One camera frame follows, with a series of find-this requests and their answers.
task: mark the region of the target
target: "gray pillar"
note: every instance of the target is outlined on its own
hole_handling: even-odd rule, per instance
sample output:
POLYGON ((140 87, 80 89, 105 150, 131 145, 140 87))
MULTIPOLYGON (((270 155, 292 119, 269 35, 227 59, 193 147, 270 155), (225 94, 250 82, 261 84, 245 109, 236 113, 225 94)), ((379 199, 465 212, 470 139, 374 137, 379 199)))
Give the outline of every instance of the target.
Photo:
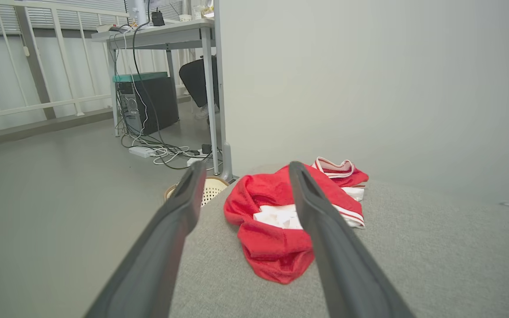
MULTIPOLYGON (((41 103, 50 102, 50 96, 48 95, 48 89, 46 88, 46 84, 44 83, 44 78, 42 77, 42 70, 40 65, 38 64, 37 55, 35 54, 34 49, 34 40, 30 34, 29 23, 27 21, 27 9, 25 7, 15 7, 15 12, 17 13, 17 20, 19 21, 19 26, 21 27, 21 33, 23 35, 23 39, 25 41, 25 45, 30 52, 30 56, 27 57, 27 62, 29 63, 30 74, 33 76, 34 86, 37 88, 38 98, 41 103)), ((46 119, 55 119, 56 114, 54 113, 54 108, 48 107, 42 109, 44 110, 44 115, 46 119)))

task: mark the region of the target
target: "desk leg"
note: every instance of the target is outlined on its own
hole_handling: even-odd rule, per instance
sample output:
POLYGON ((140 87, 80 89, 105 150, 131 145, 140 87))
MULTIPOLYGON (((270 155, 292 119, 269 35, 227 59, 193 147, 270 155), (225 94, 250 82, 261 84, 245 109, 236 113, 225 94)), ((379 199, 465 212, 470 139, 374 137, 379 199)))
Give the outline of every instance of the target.
POLYGON ((113 81, 113 77, 115 77, 115 61, 113 61, 113 57, 117 54, 116 50, 109 49, 109 82, 111 88, 111 108, 113 108, 113 129, 115 132, 115 137, 119 137, 119 129, 117 129, 117 123, 119 122, 118 115, 119 109, 117 106, 117 89, 115 88, 115 82, 113 81))
POLYGON ((212 138, 213 154, 213 175, 219 175, 219 159, 217 153, 217 133, 216 133, 216 103, 213 98, 213 69, 212 69, 212 41, 209 28, 201 29, 201 46, 204 53, 204 71, 205 88, 208 94, 208 113, 209 113, 209 133, 212 138))
POLYGON ((172 63, 172 50, 166 50, 166 60, 168 60, 168 71, 170 72, 170 79, 172 80, 172 92, 174 92, 174 99, 178 103, 178 96, 176 95, 176 73, 174 73, 174 63, 172 63))

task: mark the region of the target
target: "red and white jacket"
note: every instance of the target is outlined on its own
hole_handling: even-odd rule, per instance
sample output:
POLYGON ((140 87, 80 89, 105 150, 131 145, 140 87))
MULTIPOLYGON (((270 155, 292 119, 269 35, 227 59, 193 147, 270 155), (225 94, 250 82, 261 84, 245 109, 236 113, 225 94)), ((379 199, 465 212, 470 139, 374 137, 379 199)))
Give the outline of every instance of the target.
MULTIPOLYGON (((364 228, 358 201, 368 176, 348 160, 334 165, 318 157, 312 167, 306 166, 311 177, 348 225, 364 228)), ((225 201, 224 214, 239 226, 237 237, 258 276, 289 284, 313 261, 311 240, 295 213, 288 166, 273 174, 242 177, 225 201)))

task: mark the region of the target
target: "white cup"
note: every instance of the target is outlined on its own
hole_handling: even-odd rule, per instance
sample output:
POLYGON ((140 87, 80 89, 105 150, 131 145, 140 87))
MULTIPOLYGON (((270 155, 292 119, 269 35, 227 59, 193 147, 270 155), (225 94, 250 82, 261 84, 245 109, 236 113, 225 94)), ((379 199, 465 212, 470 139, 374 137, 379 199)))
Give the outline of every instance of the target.
POLYGON ((189 14, 180 14, 180 22, 191 21, 192 16, 189 14))

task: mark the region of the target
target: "beige basket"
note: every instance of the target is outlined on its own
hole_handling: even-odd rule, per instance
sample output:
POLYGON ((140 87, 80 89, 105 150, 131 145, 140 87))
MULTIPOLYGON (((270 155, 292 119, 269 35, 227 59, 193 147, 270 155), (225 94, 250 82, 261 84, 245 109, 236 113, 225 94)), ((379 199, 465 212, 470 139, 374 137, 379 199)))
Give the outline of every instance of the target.
MULTIPOLYGON (((177 185, 172 185, 166 192, 164 193, 164 202, 168 200, 168 198, 172 195, 177 185)), ((204 185, 204 197, 201 200, 202 207, 210 202, 211 199, 216 197, 221 191, 223 191, 229 184, 218 177, 206 177, 205 185, 204 185)))

